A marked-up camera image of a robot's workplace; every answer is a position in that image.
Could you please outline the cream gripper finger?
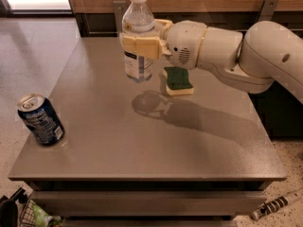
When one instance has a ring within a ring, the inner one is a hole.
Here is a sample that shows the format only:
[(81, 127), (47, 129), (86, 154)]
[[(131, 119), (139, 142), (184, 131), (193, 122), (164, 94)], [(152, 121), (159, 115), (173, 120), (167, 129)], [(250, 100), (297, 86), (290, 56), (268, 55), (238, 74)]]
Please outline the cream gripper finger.
[(155, 19), (154, 20), (154, 30), (159, 36), (164, 36), (168, 30), (172, 27), (173, 22), (171, 20), (165, 19)]
[(121, 43), (125, 51), (151, 60), (158, 60), (168, 54), (166, 42), (159, 37), (123, 35)]

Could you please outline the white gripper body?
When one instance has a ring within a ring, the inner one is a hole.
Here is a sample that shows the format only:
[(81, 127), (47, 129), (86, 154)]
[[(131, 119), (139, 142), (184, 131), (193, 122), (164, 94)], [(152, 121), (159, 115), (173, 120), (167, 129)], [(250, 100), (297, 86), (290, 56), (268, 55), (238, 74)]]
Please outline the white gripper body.
[(194, 69), (206, 31), (204, 23), (182, 21), (173, 24), (165, 34), (168, 51), (164, 57), (173, 66)]

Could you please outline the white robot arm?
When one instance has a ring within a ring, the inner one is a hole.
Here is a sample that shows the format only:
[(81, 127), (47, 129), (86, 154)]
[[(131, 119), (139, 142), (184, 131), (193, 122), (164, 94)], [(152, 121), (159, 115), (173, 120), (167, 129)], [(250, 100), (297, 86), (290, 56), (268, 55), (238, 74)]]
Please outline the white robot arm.
[(174, 66), (203, 69), (220, 82), (259, 94), (275, 81), (303, 103), (303, 39), (288, 28), (262, 21), (244, 34), (204, 23), (157, 20), (153, 31), (122, 33), (124, 50)]

